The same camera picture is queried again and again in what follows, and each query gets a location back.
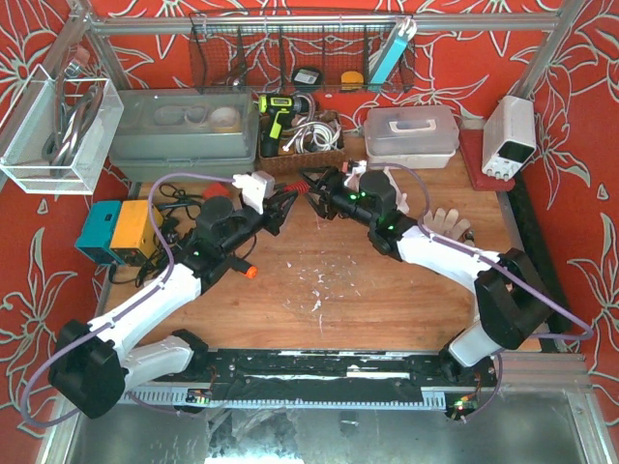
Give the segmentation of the large red spring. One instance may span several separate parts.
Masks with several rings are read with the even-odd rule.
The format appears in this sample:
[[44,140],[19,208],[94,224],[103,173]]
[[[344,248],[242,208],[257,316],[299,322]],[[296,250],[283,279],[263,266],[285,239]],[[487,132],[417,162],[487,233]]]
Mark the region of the large red spring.
[[299,180],[292,184],[286,185],[283,190],[286,192],[297,191],[300,194],[305,194],[310,190],[310,186],[306,181]]

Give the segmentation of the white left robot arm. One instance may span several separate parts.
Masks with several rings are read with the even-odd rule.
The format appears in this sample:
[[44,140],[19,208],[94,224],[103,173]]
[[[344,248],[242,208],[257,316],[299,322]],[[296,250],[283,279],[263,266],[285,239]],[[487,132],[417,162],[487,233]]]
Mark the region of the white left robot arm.
[[279,234],[298,194],[277,191],[257,208],[225,196],[205,200],[194,228],[165,271],[123,304],[59,335],[48,381],[90,419],[106,414],[128,391],[167,374],[200,371],[208,346],[187,330],[158,343],[140,340],[175,310],[210,290],[229,270],[248,278],[255,267],[236,251],[265,230]]

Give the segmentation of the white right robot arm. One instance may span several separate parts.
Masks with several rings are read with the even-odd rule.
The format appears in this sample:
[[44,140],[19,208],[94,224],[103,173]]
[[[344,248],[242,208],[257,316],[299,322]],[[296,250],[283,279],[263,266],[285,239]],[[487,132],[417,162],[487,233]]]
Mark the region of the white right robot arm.
[[322,218],[350,218],[368,229],[382,255],[427,268],[468,290],[474,314],[467,328],[439,352],[444,378],[458,382],[464,371],[504,350],[517,349],[557,313],[592,337],[592,328],[553,301],[527,254],[512,248],[498,253],[469,246],[427,228],[408,215],[406,196],[389,163],[351,161],[344,168],[303,168],[306,199]]

